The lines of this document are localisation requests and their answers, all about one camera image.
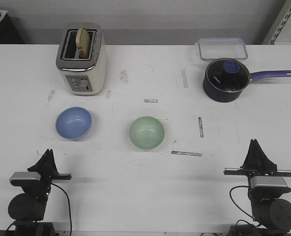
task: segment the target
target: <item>pot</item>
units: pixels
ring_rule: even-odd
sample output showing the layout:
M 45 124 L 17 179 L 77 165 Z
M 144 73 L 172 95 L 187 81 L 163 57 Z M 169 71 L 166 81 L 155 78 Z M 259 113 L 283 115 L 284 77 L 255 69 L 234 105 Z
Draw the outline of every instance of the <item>pot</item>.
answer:
M 206 68 L 203 87 L 211 99 L 231 102 L 239 97 L 250 82 L 272 77 L 291 77 L 291 70 L 249 73 L 247 67 L 239 61 L 221 58 L 212 61 Z

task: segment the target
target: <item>white table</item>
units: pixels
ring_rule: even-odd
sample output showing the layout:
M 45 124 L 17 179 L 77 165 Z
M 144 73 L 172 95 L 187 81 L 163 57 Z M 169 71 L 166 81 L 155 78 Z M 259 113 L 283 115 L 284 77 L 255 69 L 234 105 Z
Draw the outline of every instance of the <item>white table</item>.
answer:
M 291 78 L 263 79 L 236 101 L 218 103 L 202 88 L 207 62 L 195 46 L 107 46 L 103 90 L 75 96 L 56 68 L 57 49 L 0 45 L 0 230 L 12 222 L 9 202 L 22 193 L 9 178 L 34 165 L 47 148 L 54 150 L 58 171 L 72 174 L 56 183 L 70 196 L 75 231 L 227 232 L 238 219 L 250 219 L 229 199 L 229 190 L 247 178 L 224 176 L 223 170 L 242 165 L 251 139 L 279 169 L 291 170 Z M 291 69 L 291 46 L 247 50 L 243 63 L 250 72 Z M 55 131 L 59 113 L 72 106 L 88 109 L 94 122 L 77 142 Z M 162 144 L 153 150 L 138 149 L 129 139 L 129 126 L 140 116 L 154 116 L 165 127 Z M 286 181 L 291 187 L 291 178 Z M 246 189 L 233 196 L 251 212 Z M 283 198 L 291 202 L 291 193 Z M 54 187 L 44 221 L 69 229 L 65 196 Z

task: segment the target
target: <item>bread slice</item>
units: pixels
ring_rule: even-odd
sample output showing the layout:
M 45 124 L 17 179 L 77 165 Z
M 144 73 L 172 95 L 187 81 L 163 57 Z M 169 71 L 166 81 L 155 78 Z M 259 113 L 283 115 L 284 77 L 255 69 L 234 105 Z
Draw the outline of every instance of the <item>bread slice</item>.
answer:
M 80 54 L 80 58 L 87 59 L 89 57 L 91 38 L 85 28 L 78 29 L 76 45 Z

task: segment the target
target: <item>toaster button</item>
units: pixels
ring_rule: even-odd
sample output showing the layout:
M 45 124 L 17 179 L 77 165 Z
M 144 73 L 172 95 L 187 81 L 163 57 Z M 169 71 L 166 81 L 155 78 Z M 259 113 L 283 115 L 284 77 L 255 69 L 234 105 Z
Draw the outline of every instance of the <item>toaster button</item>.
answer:
M 87 80 L 80 80 L 80 86 L 86 87 L 87 86 Z

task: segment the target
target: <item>toaster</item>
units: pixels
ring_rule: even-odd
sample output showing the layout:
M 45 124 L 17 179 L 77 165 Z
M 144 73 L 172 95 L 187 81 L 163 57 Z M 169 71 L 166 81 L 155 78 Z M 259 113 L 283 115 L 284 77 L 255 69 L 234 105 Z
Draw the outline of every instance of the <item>toaster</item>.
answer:
M 88 57 L 82 58 L 76 46 L 79 29 L 89 34 Z M 90 96 L 99 93 L 105 82 L 107 54 L 102 29 L 95 23 L 68 25 L 60 42 L 56 66 L 69 91 L 75 95 Z

